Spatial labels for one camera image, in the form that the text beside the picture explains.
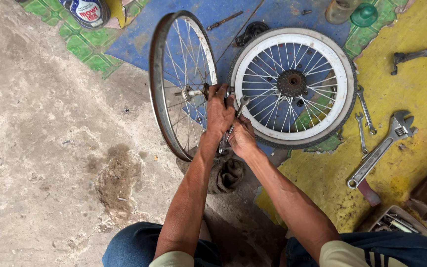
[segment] wheel hub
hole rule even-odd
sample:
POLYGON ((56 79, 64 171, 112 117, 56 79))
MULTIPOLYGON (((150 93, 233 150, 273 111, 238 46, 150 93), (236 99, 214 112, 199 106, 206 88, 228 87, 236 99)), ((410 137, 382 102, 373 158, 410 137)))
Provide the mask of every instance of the wheel hub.
POLYGON ((285 70, 278 76, 278 91, 289 97, 307 94, 304 74, 295 69, 285 70))

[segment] glass jar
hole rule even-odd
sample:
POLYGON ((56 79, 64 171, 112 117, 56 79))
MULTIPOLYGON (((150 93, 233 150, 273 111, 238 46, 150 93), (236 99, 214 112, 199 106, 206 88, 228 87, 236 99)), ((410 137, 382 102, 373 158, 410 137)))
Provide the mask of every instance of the glass jar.
POLYGON ((362 0, 332 0, 325 11, 325 19, 332 24, 342 24, 361 2, 362 0))

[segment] shirt sleeve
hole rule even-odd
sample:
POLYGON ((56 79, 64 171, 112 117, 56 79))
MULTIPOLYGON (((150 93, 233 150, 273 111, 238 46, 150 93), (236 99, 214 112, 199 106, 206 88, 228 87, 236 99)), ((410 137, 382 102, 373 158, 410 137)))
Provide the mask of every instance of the shirt sleeve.
POLYGON ((329 241, 321 248, 321 267, 369 267, 364 250, 343 241, 329 241))
POLYGON ((153 260, 149 267, 193 267, 193 257, 186 252, 170 251, 153 260))

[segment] wrench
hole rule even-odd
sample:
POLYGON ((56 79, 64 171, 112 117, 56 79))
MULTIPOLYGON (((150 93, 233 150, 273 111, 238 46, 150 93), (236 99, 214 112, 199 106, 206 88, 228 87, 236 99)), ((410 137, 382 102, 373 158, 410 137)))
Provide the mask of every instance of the wrench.
POLYGON ((360 143, 362 143, 362 154, 366 155, 368 154, 368 150, 365 147, 365 137, 363 134, 363 126, 362 126, 362 119, 363 119, 363 114, 361 112, 359 112, 360 116, 357 115, 357 113, 355 113, 355 118, 358 120, 359 122, 359 130, 360 130, 360 143))
POLYGON ((357 95, 359 96, 360 103, 362 104, 363 112, 365 113, 365 119, 367 120, 368 129, 370 130, 370 133, 377 134, 377 129, 375 129, 375 127, 373 127, 373 124, 371 124, 370 114, 368 114, 367 105, 365 104, 365 99, 363 97, 362 86, 359 86, 359 89, 357 90, 357 95))
POLYGON ((355 189, 365 179, 365 176, 375 167, 377 162, 382 158, 385 152, 396 141, 410 137, 418 132, 416 127, 411 127, 414 116, 405 119, 405 116, 411 112, 400 110, 390 116, 390 131, 388 136, 367 156, 365 161, 355 171, 355 173, 347 180, 347 185, 355 189))
MULTIPOLYGON (((249 103, 250 103, 250 99, 246 98, 245 95, 240 99, 240 107, 236 112, 237 119, 240 117, 241 111, 243 110, 243 108, 247 106, 249 103)), ((234 126, 232 125, 230 127, 230 130, 228 131, 228 135, 226 133, 223 134, 223 138, 220 141, 220 145, 218 148, 218 153, 223 154, 225 152, 225 147, 227 145, 228 138, 230 137, 230 134, 232 133, 233 130, 234 130, 234 126)))

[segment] knee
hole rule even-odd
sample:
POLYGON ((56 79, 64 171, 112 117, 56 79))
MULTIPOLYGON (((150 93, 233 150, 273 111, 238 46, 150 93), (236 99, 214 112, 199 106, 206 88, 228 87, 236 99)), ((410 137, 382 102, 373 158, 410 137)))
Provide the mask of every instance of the knee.
POLYGON ((156 252, 162 226, 138 222, 118 232, 106 248, 102 262, 107 266, 147 266, 156 252))

